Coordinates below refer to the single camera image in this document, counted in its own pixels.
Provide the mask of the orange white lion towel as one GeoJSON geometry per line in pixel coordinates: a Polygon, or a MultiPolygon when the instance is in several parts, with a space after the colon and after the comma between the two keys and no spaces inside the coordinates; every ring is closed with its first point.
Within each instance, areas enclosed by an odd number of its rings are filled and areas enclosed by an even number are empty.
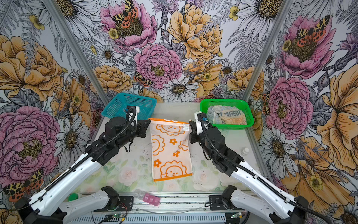
{"type": "Polygon", "coordinates": [[[150,119],[153,180],[173,180],[193,175],[189,151],[189,123],[150,119]]]}

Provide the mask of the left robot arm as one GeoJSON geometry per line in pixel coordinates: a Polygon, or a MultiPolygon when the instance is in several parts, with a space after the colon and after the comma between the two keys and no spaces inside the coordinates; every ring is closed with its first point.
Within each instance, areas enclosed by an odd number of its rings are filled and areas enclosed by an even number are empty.
{"type": "Polygon", "coordinates": [[[137,137],[145,138],[151,121],[111,118],[105,131],[89,145],[85,153],[49,186],[31,198],[22,198],[15,203],[15,210],[25,224],[66,224],[88,212],[116,207],[118,193],[112,187],[103,187],[97,193],[65,202],[87,177],[103,167],[127,143],[137,137]]]}

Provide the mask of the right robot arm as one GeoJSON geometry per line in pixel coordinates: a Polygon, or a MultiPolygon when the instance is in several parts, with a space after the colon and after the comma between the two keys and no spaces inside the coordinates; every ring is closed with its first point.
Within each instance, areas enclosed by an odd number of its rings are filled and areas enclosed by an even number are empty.
{"type": "Polygon", "coordinates": [[[230,210],[240,208],[259,216],[270,224],[303,224],[308,202],[276,187],[255,171],[239,154],[225,144],[219,129],[190,121],[189,141],[198,143],[221,173],[246,185],[254,195],[229,185],[222,193],[222,203],[230,210]]]}

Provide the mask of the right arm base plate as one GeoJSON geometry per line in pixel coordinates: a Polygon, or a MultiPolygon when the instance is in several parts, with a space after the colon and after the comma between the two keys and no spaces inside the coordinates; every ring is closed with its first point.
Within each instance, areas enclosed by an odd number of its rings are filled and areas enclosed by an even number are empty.
{"type": "Polygon", "coordinates": [[[208,207],[211,211],[230,211],[229,207],[223,203],[220,195],[210,195],[208,207]]]}

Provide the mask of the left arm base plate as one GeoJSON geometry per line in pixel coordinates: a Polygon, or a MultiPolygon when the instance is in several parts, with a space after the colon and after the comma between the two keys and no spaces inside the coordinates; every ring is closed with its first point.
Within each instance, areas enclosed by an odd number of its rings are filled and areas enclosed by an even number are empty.
{"type": "Polygon", "coordinates": [[[105,209],[107,211],[131,211],[133,201],[133,196],[110,197],[105,209]]]}

